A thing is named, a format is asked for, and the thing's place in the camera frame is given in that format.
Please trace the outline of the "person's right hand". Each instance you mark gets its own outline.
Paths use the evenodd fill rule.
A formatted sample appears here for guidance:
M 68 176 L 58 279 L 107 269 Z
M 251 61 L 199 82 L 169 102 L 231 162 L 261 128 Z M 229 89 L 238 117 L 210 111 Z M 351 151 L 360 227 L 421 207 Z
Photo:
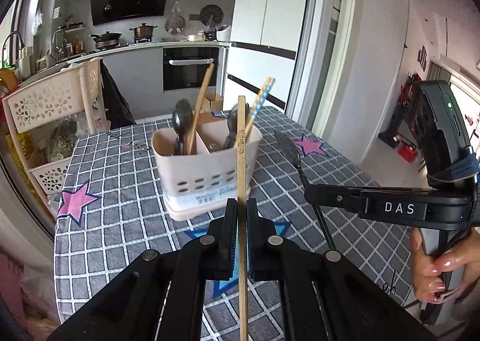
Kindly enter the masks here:
M 462 239 L 450 250 L 434 259 L 425 254 L 422 248 L 422 236 L 418 228 L 410 230 L 412 253 L 411 275 L 414 295 L 419 301 L 433 303 L 438 299 L 437 293 L 446 290 L 440 278 L 441 274 L 465 267 L 460 295 L 468 295 L 470 287 L 479 281 L 479 229 L 473 228 L 465 239 Z

